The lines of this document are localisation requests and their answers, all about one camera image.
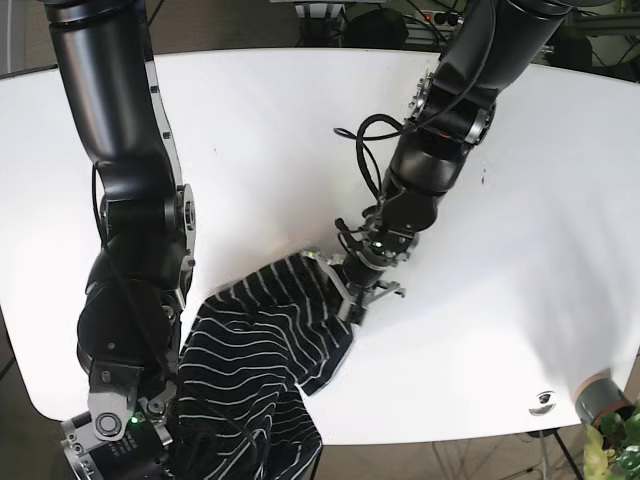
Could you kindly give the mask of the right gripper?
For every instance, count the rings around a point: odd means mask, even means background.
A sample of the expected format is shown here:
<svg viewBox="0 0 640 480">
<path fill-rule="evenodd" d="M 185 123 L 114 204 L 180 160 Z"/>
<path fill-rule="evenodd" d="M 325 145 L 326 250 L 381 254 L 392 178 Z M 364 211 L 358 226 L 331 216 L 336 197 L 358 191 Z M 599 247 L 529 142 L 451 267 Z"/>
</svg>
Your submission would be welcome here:
<svg viewBox="0 0 640 480">
<path fill-rule="evenodd" d="M 88 411 L 61 423 L 61 446 L 77 479 L 172 479 L 167 428 L 177 387 L 141 394 L 138 370 L 94 370 Z"/>
</svg>

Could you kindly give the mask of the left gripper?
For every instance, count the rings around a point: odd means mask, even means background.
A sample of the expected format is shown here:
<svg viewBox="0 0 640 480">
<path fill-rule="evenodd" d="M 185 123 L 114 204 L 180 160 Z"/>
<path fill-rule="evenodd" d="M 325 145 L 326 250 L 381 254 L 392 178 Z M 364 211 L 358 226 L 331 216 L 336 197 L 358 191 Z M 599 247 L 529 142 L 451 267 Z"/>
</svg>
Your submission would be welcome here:
<svg viewBox="0 0 640 480">
<path fill-rule="evenodd" d="M 338 240 L 345 250 L 336 266 L 343 301 L 338 317 L 343 321 L 363 321 L 373 302 L 394 294 L 400 298 L 406 289 L 397 281 L 383 278 L 385 273 L 407 261 L 419 242 L 419 234 L 408 228 L 386 228 L 375 216 L 351 229 L 342 218 L 335 221 Z"/>
</svg>

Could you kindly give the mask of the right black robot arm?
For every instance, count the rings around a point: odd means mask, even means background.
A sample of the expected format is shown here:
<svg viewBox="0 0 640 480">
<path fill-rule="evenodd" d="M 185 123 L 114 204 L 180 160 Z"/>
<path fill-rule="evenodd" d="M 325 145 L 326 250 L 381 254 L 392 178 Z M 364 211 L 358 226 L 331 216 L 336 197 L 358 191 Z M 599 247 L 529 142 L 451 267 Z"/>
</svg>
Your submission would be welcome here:
<svg viewBox="0 0 640 480">
<path fill-rule="evenodd" d="M 63 423 L 79 479 L 170 479 L 193 193 L 182 179 L 141 1 L 48 1 L 65 93 L 92 165 L 100 252 L 77 323 L 88 409 Z"/>
</svg>

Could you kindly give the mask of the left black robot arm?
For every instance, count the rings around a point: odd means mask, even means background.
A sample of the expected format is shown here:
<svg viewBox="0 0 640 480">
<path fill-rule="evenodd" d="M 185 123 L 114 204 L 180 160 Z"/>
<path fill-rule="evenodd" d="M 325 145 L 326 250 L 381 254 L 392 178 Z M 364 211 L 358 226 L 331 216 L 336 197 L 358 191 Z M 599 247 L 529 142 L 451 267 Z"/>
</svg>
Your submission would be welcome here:
<svg viewBox="0 0 640 480">
<path fill-rule="evenodd" d="M 499 94 L 527 68 L 577 1 L 471 1 L 434 72 L 421 79 L 402 122 L 367 117 L 356 133 L 356 160 L 375 202 L 364 223 L 335 225 L 346 258 L 334 284 L 338 315 L 359 324 L 369 305 L 403 291 L 383 274 L 408 259 L 420 232 L 437 219 L 469 153 L 485 138 Z"/>
</svg>

